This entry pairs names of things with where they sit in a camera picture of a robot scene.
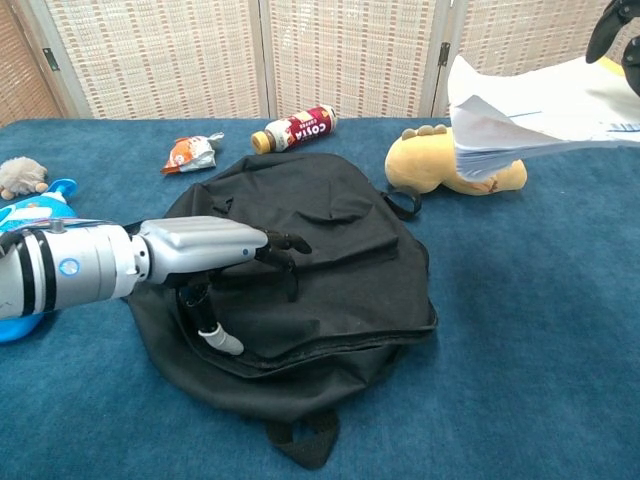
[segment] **bottle label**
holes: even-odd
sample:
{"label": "bottle label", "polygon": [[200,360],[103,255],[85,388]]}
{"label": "bottle label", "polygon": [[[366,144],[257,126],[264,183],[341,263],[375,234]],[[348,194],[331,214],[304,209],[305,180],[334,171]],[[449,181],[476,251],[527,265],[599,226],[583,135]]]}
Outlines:
{"label": "bottle label", "polygon": [[275,139],[275,151],[281,152],[294,144],[330,133],[335,124],[336,116],[333,109],[318,106],[271,122],[266,129]]}

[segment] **black backpack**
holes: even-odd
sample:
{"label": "black backpack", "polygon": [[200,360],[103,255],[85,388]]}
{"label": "black backpack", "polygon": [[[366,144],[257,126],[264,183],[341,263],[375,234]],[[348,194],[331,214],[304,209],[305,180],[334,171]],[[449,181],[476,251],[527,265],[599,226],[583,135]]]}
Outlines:
{"label": "black backpack", "polygon": [[[188,394],[264,420],[273,445],[319,468],[339,430],[335,406],[388,375],[401,354],[434,331],[429,255],[391,195],[342,157],[318,153],[247,156],[192,185],[166,217],[214,215],[300,235],[291,251],[297,297],[285,275],[259,262],[212,276],[211,313],[245,347],[211,348],[176,291],[140,284],[127,299],[161,374]],[[293,438],[294,426],[314,431]]]}

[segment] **paper stack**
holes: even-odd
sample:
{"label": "paper stack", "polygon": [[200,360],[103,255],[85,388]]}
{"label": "paper stack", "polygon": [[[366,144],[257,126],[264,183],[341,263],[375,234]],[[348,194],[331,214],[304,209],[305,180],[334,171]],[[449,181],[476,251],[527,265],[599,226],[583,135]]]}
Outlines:
{"label": "paper stack", "polygon": [[640,147],[640,97],[604,59],[516,76],[479,74],[457,56],[448,79],[457,170],[482,181],[517,159]]}

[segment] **robotic arm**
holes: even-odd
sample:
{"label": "robotic arm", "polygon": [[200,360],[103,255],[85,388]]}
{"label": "robotic arm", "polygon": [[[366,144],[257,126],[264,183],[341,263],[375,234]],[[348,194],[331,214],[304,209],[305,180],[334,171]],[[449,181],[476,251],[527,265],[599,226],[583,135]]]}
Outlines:
{"label": "robotic arm", "polygon": [[[296,235],[211,216],[146,220],[133,234],[91,220],[31,224],[0,235],[0,321],[122,298],[140,282],[177,288],[197,310],[206,306],[209,273],[257,260],[293,275],[290,248],[311,252]],[[242,353],[211,316],[202,311],[199,334],[214,348]]]}
{"label": "robotic arm", "polygon": [[[587,63],[598,61],[609,50],[618,32],[640,17],[640,0],[612,0],[596,24],[587,47]],[[627,82],[640,95],[640,36],[632,38],[622,55]]]}

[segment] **bottle cap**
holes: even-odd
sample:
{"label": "bottle cap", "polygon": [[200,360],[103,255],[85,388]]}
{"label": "bottle cap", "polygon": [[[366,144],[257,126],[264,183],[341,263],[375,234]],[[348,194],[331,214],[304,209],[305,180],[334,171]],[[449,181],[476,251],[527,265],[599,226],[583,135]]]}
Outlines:
{"label": "bottle cap", "polygon": [[251,135],[251,145],[258,154],[269,153],[271,151],[269,137],[267,137],[267,134],[264,132],[256,132]]}

